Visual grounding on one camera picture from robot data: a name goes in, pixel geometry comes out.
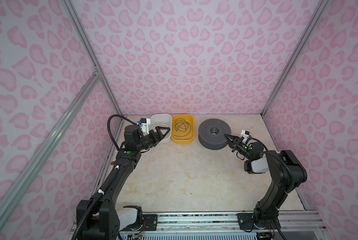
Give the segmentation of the white plastic tray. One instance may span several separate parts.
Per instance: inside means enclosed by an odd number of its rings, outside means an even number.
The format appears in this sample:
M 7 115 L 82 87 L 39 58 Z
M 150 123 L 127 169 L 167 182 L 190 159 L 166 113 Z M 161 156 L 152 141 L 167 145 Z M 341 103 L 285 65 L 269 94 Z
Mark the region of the white plastic tray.
M 171 140 L 172 134 L 172 116 L 169 114 L 155 114 L 150 117 L 149 130 L 156 130 L 156 127 L 170 128 L 170 132 L 161 140 L 161 144 L 166 144 Z

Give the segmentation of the dark grey cable spool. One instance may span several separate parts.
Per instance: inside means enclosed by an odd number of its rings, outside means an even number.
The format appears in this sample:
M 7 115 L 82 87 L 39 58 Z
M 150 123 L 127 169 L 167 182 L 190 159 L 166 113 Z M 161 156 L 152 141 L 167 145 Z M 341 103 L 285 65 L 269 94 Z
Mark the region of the dark grey cable spool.
M 228 145 L 225 134 L 231 134 L 230 126 L 220 119 L 203 121 L 198 129 L 198 139 L 209 150 L 221 150 Z

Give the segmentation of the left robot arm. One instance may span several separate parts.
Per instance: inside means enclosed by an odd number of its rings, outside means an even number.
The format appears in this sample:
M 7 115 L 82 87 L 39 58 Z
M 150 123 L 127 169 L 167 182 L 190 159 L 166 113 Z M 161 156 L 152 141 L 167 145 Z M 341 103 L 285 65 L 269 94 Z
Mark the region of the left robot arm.
M 138 125 L 125 127 L 124 142 L 110 174 L 89 200 L 82 200 L 77 206 L 73 240 L 116 240 L 124 228 L 144 230 L 141 207 L 125 206 L 116 211 L 116 202 L 142 154 L 156 147 L 170 131 L 169 127 L 156 127 L 144 135 Z

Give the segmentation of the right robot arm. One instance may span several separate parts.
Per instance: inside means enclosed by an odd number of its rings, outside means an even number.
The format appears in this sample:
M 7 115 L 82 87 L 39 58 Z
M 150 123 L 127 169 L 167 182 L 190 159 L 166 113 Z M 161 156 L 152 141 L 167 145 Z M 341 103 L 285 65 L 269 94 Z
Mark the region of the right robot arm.
M 307 172 L 291 150 L 270 151 L 260 140 L 225 134 L 227 143 L 242 155 L 244 169 L 248 174 L 270 173 L 271 183 L 265 196 L 257 202 L 252 215 L 237 214 L 240 229 L 251 233 L 254 230 L 270 230 L 271 239 L 275 231 L 285 240 L 278 220 L 281 205 L 287 196 L 300 184 L 306 182 Z

